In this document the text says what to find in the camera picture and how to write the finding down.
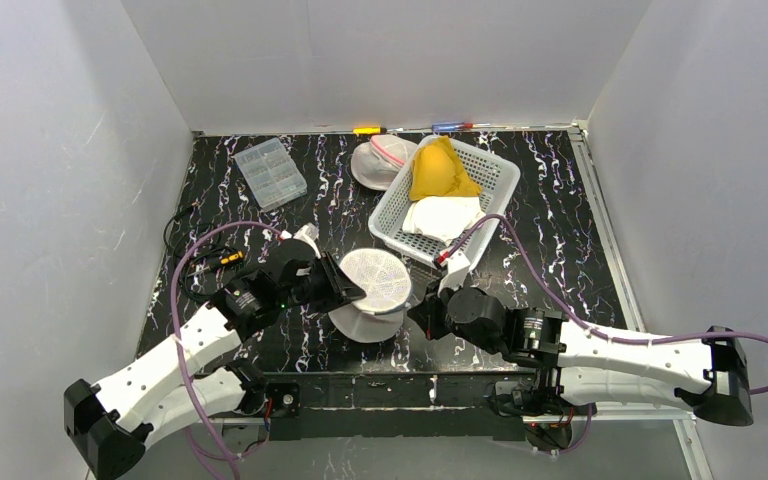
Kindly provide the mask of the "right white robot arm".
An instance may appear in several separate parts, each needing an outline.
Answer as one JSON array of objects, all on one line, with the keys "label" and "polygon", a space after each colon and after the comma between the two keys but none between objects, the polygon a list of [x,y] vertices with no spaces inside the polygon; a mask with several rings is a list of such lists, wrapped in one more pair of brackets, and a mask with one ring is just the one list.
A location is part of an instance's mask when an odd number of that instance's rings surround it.
[{"label": "right white robot arm", "polygon": [[430,340],[454,335],[533,379],[492,393],[504,416],[583,414],[600,402],[689,411],[719,425],[754,422],[745,355],[728,329],[671,342],[664,336],[578,325],[559,311],[508,308],[474,287],[431,286],[408,317]]}]

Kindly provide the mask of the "white mesh bag blue zipper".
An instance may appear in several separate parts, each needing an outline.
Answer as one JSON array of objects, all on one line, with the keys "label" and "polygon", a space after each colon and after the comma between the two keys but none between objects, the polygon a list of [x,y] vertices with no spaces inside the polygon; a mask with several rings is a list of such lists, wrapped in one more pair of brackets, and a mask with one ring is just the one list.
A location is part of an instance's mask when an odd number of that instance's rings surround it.
[{"label": "white mesh bag blue zipper", "polygon": [[403,325],[413,291],[405,264],[386,250],[360,248],[344,255],[339,267],[366,296],[330,312],[334,327],[357,343],[371,344],[394,337]]}]

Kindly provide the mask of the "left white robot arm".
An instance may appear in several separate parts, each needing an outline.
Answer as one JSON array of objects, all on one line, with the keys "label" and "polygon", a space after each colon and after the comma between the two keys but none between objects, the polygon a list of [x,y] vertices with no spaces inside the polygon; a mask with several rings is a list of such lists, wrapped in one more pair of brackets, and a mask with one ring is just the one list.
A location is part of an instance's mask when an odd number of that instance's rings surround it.
[{"label": "left white robot arm", "polygon": [[159,440],[203,419],[232,411],[268,417],[279,401],[249,361],[201,379],[194,374],[288,309],[329,313],[365,296],[330,253],[287,239],[130,365],[94,383],[72,383],[63,395],[65,432],[95,478],[118,479]]}]

